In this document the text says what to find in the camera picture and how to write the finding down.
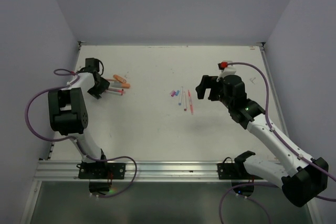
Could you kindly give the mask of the pink capped pen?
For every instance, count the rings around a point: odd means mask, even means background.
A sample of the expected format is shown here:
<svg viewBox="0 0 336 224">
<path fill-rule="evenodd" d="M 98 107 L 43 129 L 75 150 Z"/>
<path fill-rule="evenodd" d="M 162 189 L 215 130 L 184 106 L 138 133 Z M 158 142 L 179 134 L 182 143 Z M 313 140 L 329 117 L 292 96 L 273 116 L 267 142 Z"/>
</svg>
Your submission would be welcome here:
<svg viewBox="0 0 336 224">
<path fill-rule="evenodd" d="M 108 89 L 107 90 L 108 92 L 111 92 L 113 94 L 117 94 L 117 95 L 123 95 L 124 94 L 124 91 L 121 89 Z"/>
</svg>

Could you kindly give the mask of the white blue pen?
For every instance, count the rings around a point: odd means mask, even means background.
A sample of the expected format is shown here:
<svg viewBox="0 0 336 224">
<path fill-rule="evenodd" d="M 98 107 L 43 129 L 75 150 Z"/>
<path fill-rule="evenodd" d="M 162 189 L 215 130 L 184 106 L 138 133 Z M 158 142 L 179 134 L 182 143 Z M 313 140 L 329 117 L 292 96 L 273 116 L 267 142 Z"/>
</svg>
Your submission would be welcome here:
<svg viewBox="0 0 336 224">
<path fill-rule="evenodd" d="M 181 86 L 180 92 L 179 92 L 179 99 L 178 99 L 178 105 L 181 106 L 183 103 L 183 86 Z"/>
</svg>

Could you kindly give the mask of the white purple pen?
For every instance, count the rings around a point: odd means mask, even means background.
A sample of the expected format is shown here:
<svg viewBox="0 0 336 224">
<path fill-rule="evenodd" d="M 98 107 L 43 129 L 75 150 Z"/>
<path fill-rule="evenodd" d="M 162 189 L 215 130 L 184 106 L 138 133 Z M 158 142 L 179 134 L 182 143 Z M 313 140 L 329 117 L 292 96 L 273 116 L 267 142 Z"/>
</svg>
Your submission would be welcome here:
<svg viewBox="0 0 336 224">
<path fill-rule="evenodd" d="M 187 97 L 186 97 L 186 92 L 183 92 L 183 99 L 184 99 L 184 111 L 187 111 Z"/>
</svg>

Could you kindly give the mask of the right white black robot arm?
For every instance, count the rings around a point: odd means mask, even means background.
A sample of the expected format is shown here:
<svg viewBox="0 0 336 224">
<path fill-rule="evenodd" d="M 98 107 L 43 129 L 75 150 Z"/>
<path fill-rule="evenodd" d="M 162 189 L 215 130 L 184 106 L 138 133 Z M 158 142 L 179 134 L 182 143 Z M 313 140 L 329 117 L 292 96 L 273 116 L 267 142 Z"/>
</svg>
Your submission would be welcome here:
<svg viewBox="0 0 336 224">
<path fill-rule="evenodd" d="M 235 158 L 236 176 L 246 178 L 251 174 L 267 180 L 281 188 L 285 197 L 297 207 L 304 206 L 327 188 L 328 163 L 322 157 L 313 158 L 268 121 L 266 111 L 247 97 L 241 77 L 204 75 L 195 89 L 198 99 L 204 98 L 206 89 L 210 90 L 210 101 L 221 102 L 236 123 L 278 158 L 279 164 L 274 164 L 246 151 Z"/>
</svg>

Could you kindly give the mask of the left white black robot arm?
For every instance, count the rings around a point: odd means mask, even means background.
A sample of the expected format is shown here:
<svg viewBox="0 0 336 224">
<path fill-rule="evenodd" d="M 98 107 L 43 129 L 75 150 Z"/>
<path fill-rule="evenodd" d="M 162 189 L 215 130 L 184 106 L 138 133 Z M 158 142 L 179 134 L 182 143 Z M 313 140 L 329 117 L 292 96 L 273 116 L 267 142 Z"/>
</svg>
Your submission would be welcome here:
<svg viewBox="0 0 336 224">
<path fill-rule="evenodd" d="M 103 150 L 93 140 L 88 130 L 89 114 L 85 98 L 100 99 L 108 89 L 109 81 L 102 77 L 104 66 L 101 60 L 87 58 L 85 66 L 74 73 L 65 88 L 48 92 L 50 126 L 77 148 L 84 163 L 92 163 L 90 171 L 97 178 L 104 178 L 109 165 L 102 161 Z"/>
</svg>

